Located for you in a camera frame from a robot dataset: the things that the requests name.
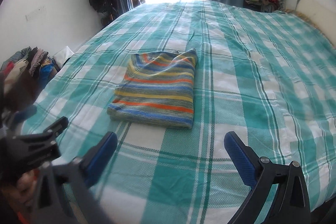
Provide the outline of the dark wooden drawer chest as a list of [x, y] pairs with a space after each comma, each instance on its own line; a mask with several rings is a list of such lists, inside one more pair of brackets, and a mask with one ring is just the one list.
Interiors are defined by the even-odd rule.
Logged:
[[24, 110], [35, 102], [39, 93], [38, 81], [28, 70], [23, 71], [10, 90], [5, 93], [5, 74], [1, 72], [1, 113]]

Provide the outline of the striped knit sweater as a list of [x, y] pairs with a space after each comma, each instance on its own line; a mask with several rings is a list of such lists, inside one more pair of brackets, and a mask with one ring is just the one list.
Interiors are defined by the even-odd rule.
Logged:
[[108, 115], [121, 121], [170, 128], [192, 128], [195, 49], [131, 55], [114, 90]]

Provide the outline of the folded clothes pile on chest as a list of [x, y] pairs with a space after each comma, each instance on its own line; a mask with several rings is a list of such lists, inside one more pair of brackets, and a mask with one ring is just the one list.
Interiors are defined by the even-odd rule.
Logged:
[[25, 70], [28, 70], [30, 75], [38, 81], [40, 67], [48, 57], [49, 53], [41, 48], [27, 47], [17, 51], [3, 62], [1, 72], [5, 74], [5, 93], [10, 90], [14, 82]]

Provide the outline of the cream pillow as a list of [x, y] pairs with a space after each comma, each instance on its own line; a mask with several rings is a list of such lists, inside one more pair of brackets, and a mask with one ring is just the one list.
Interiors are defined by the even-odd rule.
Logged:
[[335, 12], [314, 0], [298, 0], [295, 10], [307, 16], [335, 44]]

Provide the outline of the teal plaid bedspread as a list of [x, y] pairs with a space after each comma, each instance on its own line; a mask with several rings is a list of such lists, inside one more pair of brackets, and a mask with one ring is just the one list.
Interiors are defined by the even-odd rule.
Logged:
[[[108, 116], [133, 54], [190, 49], [191, 129]], [[227, 223], [249, 192], [223, 145], [229, 131], [275, 163], [298, 161], [311, 209], [335, 196], [335, 48], [293, 14], [210, 1], [139, 6], [85, 43], [36, 106], [24, 134], [69, 119], [58, 138], [63, 161], [117, 134], [92, 189], [115, 223]]]

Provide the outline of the white wall trunking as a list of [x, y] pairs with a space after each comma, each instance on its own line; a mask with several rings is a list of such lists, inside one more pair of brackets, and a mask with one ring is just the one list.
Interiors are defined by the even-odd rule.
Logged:
[[46, 15], [46, 6], [40, 6], [38, 8], [36, 8], [35, 10], [33, 10], [32, 12], [28, 13], [25, 15], [25, 19], [27, 22], [34, 20], [36, 18], [38, 18], [39, 16], [44, 16]]

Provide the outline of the laundry basket with clothes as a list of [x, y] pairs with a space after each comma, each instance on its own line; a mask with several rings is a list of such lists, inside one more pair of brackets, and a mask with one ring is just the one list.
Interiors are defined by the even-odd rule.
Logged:
[[45, 88], [50, 79], [52, 79], [52, 72], [54, 70], [58, 72], [55, 68], [55, 61], [48, 57], [43, 61], [39, 70], [38, 84], [41, 89]]

